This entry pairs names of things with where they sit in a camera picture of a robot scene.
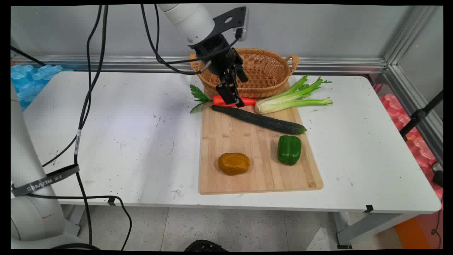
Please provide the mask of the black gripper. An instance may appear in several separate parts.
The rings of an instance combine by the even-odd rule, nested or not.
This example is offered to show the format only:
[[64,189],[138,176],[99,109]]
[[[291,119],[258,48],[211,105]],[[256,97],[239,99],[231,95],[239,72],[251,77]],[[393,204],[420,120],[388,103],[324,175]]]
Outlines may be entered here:
[[198,61],[204,65],[211,61],[211,65],[207,69],[219,77],[220,84],[217,85],[217,93],[224,103],[242,108],[245,103],[239,96],[236,78],[245,83],[248,82],[248,77],[244,71],[243,59],[235,48],[231,49],[236,42],[235,38],[232,43],[228,43],[224,35],[220,33],[204,39],[198,44],[190,45],[189,48],[195,51]]

